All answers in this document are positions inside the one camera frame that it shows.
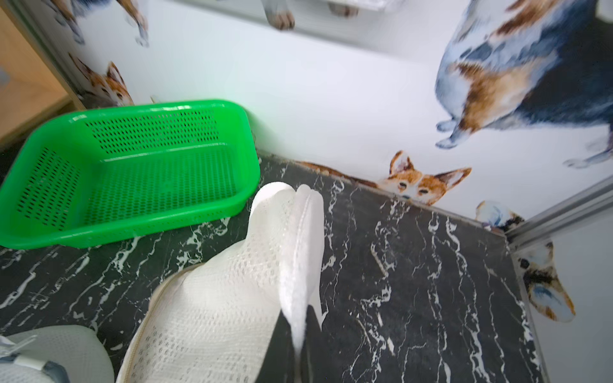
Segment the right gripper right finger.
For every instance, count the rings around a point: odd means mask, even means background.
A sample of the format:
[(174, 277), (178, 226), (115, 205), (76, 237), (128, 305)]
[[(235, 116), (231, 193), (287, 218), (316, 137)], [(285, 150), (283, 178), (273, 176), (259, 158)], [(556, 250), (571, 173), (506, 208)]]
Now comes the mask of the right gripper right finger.
[(338, 372), (325, 348), (314, 307), (308, 306), (306, 313), (306, 331), (300, 356), (301, 382), (337, 382)]

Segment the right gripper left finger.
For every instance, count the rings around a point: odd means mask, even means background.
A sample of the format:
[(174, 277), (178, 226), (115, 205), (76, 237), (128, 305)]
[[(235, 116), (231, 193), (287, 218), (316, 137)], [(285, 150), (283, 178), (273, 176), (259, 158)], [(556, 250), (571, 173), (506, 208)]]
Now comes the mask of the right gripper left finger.
[(295, 379), (295, 349), (291, 326), (282, 311), (268, 344), (256, 383), (291, 383)]

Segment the cream mesh laundry bag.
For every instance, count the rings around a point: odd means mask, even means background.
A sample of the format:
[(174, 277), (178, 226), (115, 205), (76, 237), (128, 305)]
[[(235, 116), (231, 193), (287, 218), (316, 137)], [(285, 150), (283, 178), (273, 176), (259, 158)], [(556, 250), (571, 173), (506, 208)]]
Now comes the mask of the cream mesh laundry bag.
[(295, 352), (303, 349), (308, 313), (322, 323), (323, 253), (321, 194), (264, 185), (244, 240), (156, 288), (118, 381), (255, 381), (279, 317), (289, 322)]

